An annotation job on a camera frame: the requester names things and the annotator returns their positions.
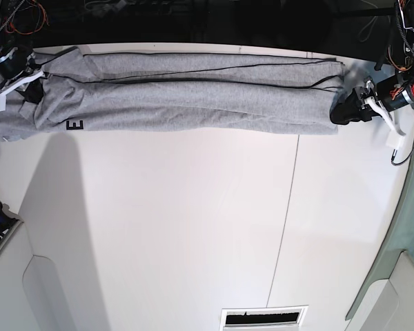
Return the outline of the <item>grey t-shirt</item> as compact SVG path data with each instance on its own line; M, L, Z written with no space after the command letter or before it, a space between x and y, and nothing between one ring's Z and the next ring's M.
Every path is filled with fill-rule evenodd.
M8 95L0 141L66 130L337 132L330 112L345 67L335 59L78 48L37 59L46 73L41 99Z

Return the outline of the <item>white floor vent grille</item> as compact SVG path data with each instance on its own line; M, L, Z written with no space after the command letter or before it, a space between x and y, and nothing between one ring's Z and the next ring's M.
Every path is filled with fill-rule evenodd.
M223 331L299 330L307 311L307 305L281 308L223 309L219 329Z

